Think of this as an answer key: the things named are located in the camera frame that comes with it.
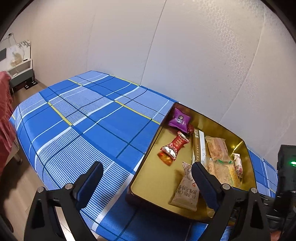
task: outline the purple candy wrapper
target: purple candy wrapper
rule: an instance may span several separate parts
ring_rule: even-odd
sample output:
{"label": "purple candy wrapper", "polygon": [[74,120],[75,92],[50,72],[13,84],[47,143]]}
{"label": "purple candy wrapper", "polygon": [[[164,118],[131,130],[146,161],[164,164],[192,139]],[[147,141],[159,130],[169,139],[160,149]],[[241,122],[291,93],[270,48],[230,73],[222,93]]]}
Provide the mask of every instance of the purple candy wrapper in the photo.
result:
{"label": "purple candy wrapper", "polygon": [[177,127],[181,131],[188,133],[187,126],[190,121],[190,116],[185,115],[177,108],[174,109],[173,119],[168,123],[169,126]]}

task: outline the plaid tablecloth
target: plaid tablecloth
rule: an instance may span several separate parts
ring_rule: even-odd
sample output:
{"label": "plaid tablecloth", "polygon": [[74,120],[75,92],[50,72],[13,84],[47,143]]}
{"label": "plaid tablecloth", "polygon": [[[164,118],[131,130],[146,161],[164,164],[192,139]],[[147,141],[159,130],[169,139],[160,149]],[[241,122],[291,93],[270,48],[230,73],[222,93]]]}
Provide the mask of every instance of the plaid tablecloth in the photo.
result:
{"label": "plaid tablecloth", "polygon": [[[50,190],[73,183],[94,161],[104,165],[102,180],[81,210],[97,234],[108,240],[193,241],[206,224],[171,222],[125,201],[127,187],[174,102],[144,86],[89,71],[31,96],[10,121],[28,160]],[[230,231],[228,227],[222,240]]]}

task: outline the pink cloth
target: pink cloth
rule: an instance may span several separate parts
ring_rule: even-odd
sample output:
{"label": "pink cloth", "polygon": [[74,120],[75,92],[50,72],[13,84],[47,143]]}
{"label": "pink cloth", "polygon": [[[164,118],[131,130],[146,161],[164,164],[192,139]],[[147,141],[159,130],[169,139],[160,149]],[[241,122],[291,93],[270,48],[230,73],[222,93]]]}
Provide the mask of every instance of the pink cloth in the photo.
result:
{"label": "pink cloth", "polygon": [[9,122],[13,113],[12,98],[9,90],[11,77],[4,71],[0,72],[0,175],[5,167],[15,140],[15,129]]}

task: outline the silver bolt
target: silver bolt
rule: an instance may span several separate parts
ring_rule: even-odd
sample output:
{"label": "silver bolt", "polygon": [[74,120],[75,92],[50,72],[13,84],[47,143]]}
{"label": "silver bolt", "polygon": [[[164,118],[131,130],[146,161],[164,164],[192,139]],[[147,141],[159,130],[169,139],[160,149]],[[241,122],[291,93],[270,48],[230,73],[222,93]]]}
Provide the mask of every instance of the silver bolt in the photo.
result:
{"label": "silver bolt", "polygon": [[257,190],[256,188],[251,188],[251,192],[252,192],[252,193],[257,193],[258,190]]}
{"label": "silver bolt", "polygon": [[226,184],[226,183],[224,183],[224,184],[222,185],[222,187],[223,187],[223,189],[225,189],[225,190],[229,190],[229,189],[230,189],[230,186],[229,186],[228,184]]}
{"label": "silver bolt", "polygon": [[67,184],[65,185],[65,188],[66,188],[67,190],[71,189],[72,187],[73,187],[73,184],[72,184],[72,183],[67,183]]}
{"label": "silver bolt", "polygon": [[41,193],[41,192],[43,192],[43,191],[44,191],[44,187],[38,187],[38,188],[37,188],[37,192]]}

